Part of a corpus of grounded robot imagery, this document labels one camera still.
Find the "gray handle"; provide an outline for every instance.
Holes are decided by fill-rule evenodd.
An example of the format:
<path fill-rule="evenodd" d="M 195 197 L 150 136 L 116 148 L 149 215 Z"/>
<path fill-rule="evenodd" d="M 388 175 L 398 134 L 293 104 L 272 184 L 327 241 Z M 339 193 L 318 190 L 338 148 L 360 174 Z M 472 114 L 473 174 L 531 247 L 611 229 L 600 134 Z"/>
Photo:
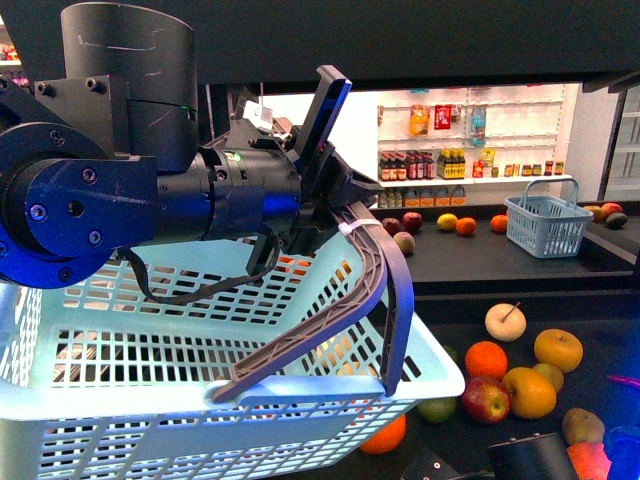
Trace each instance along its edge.
<path fill-rule="evenodd" d="M 572 182 L 573 190 L 571 190 L 571 193 L 565 200 L 565 203 L 567 207 L 571 207 L 573 209 L 577 207 L 578 193 L 580 192 L 580 186 L 578 185 L 578 182 L 576 182 L 573 178 L 550 178 L 550 179 L 541 178 L 539 180 L 534 180 L 532 182 L 529 182 L 529 185 L 527 185 L 527 188 L 524 189 L 524 193 L 522 194 L 522 197 L 520 197 L 520 202 L 518 206 L 526 209 L 527 198 L 529 196 L 529 189 L 536 183 L 543 183 L 543 182 L 547 182 L 547 183 Z"/>

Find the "shopping basket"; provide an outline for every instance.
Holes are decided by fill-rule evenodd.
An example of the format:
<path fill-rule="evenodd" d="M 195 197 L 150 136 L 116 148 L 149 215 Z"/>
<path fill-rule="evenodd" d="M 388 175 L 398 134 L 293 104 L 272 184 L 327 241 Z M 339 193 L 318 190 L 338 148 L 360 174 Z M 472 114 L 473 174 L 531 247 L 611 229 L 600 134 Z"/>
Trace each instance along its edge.
<path fill-rule="evenodd" d="M 529 195 L 532 186 L 542 182 L 573 183 L 566 200 L 548 195 Z M 593 213 L 579 207 L 579 186 L 574 179 L 534 180 L 522 197 L 505 200 L 509 222 L 507 238 L 537 258 L 573 257 L 578 254 L 582 237 Z"/>
<path fill-rule="evenodd" d="M 251 239 L 137 249 L 158 294 L 243 274 Z M 0 478 L 245 479 L 331 465 L 460 371 L 414 315 L 402 381 L 376 374 L 382 337 L 363 318 L 248 389 L 209 392 L 235 362 L 344 296 L 362 261 L 342 235 L 281 256 L 262 284 L 188 306 L 146 301 L 113 258 L 66 289 L 3 285 Z"/>

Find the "screw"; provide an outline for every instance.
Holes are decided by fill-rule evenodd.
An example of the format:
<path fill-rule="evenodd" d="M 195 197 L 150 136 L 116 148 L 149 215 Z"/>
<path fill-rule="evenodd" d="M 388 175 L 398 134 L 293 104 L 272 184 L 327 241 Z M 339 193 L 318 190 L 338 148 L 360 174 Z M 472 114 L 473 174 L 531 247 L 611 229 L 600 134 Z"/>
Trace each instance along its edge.
<path fill-rule="evenodd" d="M 96 183 L 96 180 L 98 179 L 98 174 L 93 168 L 85 168 L 82 171 L 82 179 L 84 180 L 84 183 L 88 183 L 92 185 Z"/>
<path fill-rule="evenodd" d="M 58 272 L 58 280 L 60 280 L 61 282 L 68 282 L 69 280 L 71 280 L 71 275 L 73 275 L 73 270 L 71 270 L 69 267 L 63 267 Z"/>
<path fill-rule="evenodd" d="M 31 215 L 31 218 L 36 222 L 41 222 L 47 217 L 47 209 L 44 208 L 44 205 L 36 203 L 29 209 L 29 215 Z"/>
<path fill-rule="evenodd" d="M 62 133 L 60 133 L 60 130 L 51 130 L 49 132 L 49 140 L 51 140 L 51 143 L 56 147 L 64 145 L 64 137 L 62 136 Z"/>
<path fill-rule="evenodd" d="M 100 90 L 102 88 L 102 84 L 98 80 L 96 80 L 95 78 L 87 78 L 87 80 L 84 82 L 84 84 L 92 92 L 100 92 Z"/>
<path fill-rule="evenodd" d="M 102 243 L 102 234 L 97 230 L 89 232 L 89 243 L 93 246 L 100 245 Z"/>
<path fill-rule="evenodd" d="M 44 95 L 45 97 L 53 97 L 53 87 L 51 85 L 47 85 L 44 82 L 39 82 L 36 85 L 36 90 L 40 95 Z"/>

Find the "zip tie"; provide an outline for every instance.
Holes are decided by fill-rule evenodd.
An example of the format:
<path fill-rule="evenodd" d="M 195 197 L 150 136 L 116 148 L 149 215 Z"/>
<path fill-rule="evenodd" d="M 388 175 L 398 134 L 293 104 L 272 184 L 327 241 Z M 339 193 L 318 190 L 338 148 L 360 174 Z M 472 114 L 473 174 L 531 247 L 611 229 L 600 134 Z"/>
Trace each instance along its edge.
<path fill-rule="evenodd" d="M 361 218 L 360 220 L 356 220 L 353 223 L 342 222 L 338 225 L 338 230 L 346 237 L 351 232 L 353 232 L 356 228 L 362 225 L 382 225 L 379 220 L 375 218 Z"/>

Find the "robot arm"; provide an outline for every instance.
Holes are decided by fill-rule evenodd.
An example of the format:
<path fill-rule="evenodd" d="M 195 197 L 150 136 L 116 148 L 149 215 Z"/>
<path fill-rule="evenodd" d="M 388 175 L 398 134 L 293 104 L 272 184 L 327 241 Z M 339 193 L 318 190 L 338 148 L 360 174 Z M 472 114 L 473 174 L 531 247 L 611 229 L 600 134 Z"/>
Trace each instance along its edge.
<path fill-rule="evenodd" d="M 292 142 L 236 119 L 224 147 L 198 147 L 187 25 L 93 3 L 64 10 L 62 28 L 68 78 L 36 82 L 35 98 L 0 78 L 3 280 L 60 288 L 116 249 L 259 234 L 250 281 L 279 246 L 316 250 L 336 231 L 332 210 L 380 190 L 327 143 L 350 89 L 335 68 L 318 70 Z"/>

